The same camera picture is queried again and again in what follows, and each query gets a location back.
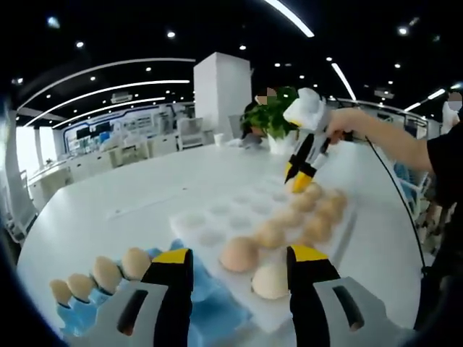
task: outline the blue egg carton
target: blue egg carton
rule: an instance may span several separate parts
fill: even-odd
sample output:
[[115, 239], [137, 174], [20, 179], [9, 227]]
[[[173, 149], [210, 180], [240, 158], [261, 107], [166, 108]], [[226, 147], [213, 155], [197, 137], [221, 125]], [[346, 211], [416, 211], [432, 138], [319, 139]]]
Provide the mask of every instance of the blue egg carton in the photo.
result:
[[[184, 244], [179, 239], [173, 241], [170, 246], [170, 250], [181, 248], [184, 248]], [[146, 252], [151, 259], [162, 253], [156, 248]], [[232, 338], [239, 327], [250, 321], [251, 314], [233, 300], [229, 291], [218, 280], [209, 275], [195, 255], [193, 255], [193, 274], [188, 346], [210, 346], [218, 340]], [[127, 283], [129, 281], [123, 279], [119, 287]], [[110, 298], [110, 294], [94, 288], [89, 296], [90, 303], [72, 297], [68, 303], [69, 307], [58, 304], [56, 310], [65, 323], [61, 331], [67, 335], [83, 335], [95, 324], [99, 306]]]

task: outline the white egg tray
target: white egg tray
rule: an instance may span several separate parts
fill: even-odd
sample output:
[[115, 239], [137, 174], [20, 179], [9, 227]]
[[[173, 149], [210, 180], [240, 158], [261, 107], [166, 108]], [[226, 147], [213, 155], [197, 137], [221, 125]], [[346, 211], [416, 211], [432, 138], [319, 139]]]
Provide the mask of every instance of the white egg tray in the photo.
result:
[[[219, 262], [225, 243], [237, 236], [252, 236], [255, 229], [271, 218], [278, 210], [289, 206], [294, 194], [285, 190], [283, 181], [266, 177], [259, 184], [243, 189], [232, 197], [218, 199], [208, 206], [172, 216], [173, 232], [185, 246], [203, 261], [205, 268], [230, 290], [234, 298], [247, 307], [257, 326], [267, 333], [277, 330], [291, 318], [289, 296], [277, 300], [262, 299], [251, 290], [251, 279], [255, 270], [247, 273], [232, 273]], [[327, 254], [331, 263], [338, 267], [352, 233], [355, 220], [355, 203], [348, 197], [343, 219], [334, 226], [331, 240], [315, 244], [315, 248]], [[312, 213], [305, 213], [306, 220]], [[302, 227], [288, 229], [286, 245], [290, 245], [302, 233]], [[286, 262], [286, 246], [273, 251], [260, 249], [260, 263]]]

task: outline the green plant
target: green plant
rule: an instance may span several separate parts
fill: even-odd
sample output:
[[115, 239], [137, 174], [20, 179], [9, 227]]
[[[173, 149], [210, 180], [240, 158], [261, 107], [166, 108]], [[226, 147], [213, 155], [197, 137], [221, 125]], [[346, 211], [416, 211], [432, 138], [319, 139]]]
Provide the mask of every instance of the green plant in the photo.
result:
[[242, 127], [257, 127], [274, 139], [284, 138], [297, 127], [288, 123], [283, 112], [297, 99], [297, 91], [293, 87], [280, 87], [276, 89], [276, 97], [268, 97], [267, 105], [257, 105], [245, 113]]

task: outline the face mask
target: face mask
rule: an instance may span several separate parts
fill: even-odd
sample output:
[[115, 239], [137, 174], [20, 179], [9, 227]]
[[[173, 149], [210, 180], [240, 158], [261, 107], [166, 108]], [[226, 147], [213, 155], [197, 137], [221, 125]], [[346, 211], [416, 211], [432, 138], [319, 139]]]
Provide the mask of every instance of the face mask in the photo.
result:
[[462, 107], [462, 102], [461, 101], [449, 101], [449, 108], [453, 111], [459, 111], [459, 109]]

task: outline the black sleeve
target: black sleeve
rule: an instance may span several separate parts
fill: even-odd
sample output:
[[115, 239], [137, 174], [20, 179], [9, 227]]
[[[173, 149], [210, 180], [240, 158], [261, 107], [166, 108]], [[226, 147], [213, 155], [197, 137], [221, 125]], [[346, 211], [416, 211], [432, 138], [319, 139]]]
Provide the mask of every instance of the black sleeve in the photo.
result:
[[462, 193], [463, 123], [448, 134], [428, 141], [428, 155], [438, 181], [446, 182], [457, 194]]

